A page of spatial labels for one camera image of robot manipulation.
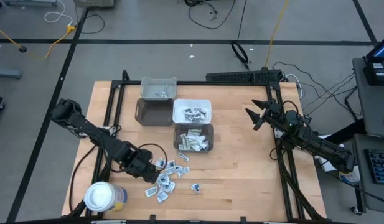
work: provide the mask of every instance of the wooden table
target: wooden table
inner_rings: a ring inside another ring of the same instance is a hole
[[[95,82],[87,119],[95,125],[103,124],[111,82]],[[218,220],[237,221],[246,216],[248,221],[286,221],[278,163],[269,158],[274,148],[272,129],[264,124],[253,131],[253,124],[245,108],[261,112],[251,99],[267,100],[265,87],[261,86],[186,86],[178,85],[177,98],[208,99],[212,104],[211,124],[215,129],[215,145],[209,154],[188,154],[190,161],[177,157],[172,145],[174,125],[171,127],[145,127],[135,119],[135,106],[139,98],[139,85],[127,85],[119,124],[123,129],[118,139],[139,146],[154,142],[162,146],[176,164],[189,166],[190,173],[178,178],[171,176],[176,188],[169,198],[159,204],[156,197],[146,198],[144,191],[151,184],[128,174],[111,173],[110,182],[124,187],[129,195],[125,208],[120,212],[105,212],[104,218],[147,220],[151,214],[158,220]],[[291,100],[302,111],[295,83],[281,83],[283,101]],[[285,104],[286,110],[293,109]],[[75,164],[92,147],[82,139]],[[154,161],[163,157],[154,146],[148,147]],[[314,161],[310,154],[293,150],[299,186],[319,214],[326,216]],[[81,164],[74,182],[73,202],[81,201],[91,184],[96,153]],[[200,194],[190,189],[199,183]],[[293,215],[297,217],[294,194],[289,188]],[[68,194],[63,206],[68,214]]]

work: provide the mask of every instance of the concrete floor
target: concrete floor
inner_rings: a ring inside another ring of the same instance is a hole
[[[62,0],[66,14],[75,19],[71,0]],[[359,0],[377,40],[384,38],[384,0]],[[232,1],[212,1],[220,17],[209,22],[209,8],[199,6],[192,16],[209,26],[217,25],[227,14]],[[224,25],[216,30],[199,27],[189,21],[183,3],[176,0],[118,1],[114,9],[91,10],[88,15],[99,14],[105,29],[93,35],[82,34],[80,39],[111,40],[166,40],[166,39],[236,39],[244,1],[235,7]],[[241,40],[269,40],[281,10],[282,1],[249,0],[241,28]],[[14,39],[58,39],[65,32],[69,20],[61,18],[48,24],[44,14],[61,11],[51,7],[18,4],[0,9],[0,28]],[[101,21],[88,19],[85,32],[99,29]],[[293,0],[289,2],[276,40],[309,41],[370,41],[352,0]],[[1,44],[0,68],[19,69],[24,72],[20,80],[0,78],[0,96],[6,109],[0,114],[0,222],[5,222],[18,186],[35,144],[45,112],[70,44],[57,44],[47,60],[36,60],[21,54],[12,44]],[[44,55],[49,44],[24,44],[30,52]],[[244,45],[252,70],[260,69],[265,61],[267,45]],[[371,46],[312,46],[275,45],[272,48],[272,66],[278,60],[294,63],[312,74],[326,88],[352,73],[351,60],[362,57]],[[295,74],[301,82],[314,85],[307,75],[293,67],[277,65],[286,74]],[[204,80],[206,73],[243,71],[244,66],[234,56],[229,45],[222,44],[78,44],[67,72],[60,97],[78,101],[86,111],[93,82],[120,79],[127,69],[131,79],[143,76],[178,80]],[[352,80],[340,91],[355,86]],[[316,99],[313,89],[302,86],[305,97],[302,105]],[[350,102],[360,111],[357,94]],[[309,113],[321,101],[309,106]],[[313,114],[311,126],[320,133],[333,133],[350,124],[351,115],[333,99],[328,100]],[[50,125],[39,159],[30,180],[17,221],[59,217],[67,192],[68,181],[78,147],[78,139],[66,130]],[[384,223],[384,213],[368,211],[358,217],[349,211],[355,205],[355,193],[348,186],[318,173],[329,218],[339,222]]]

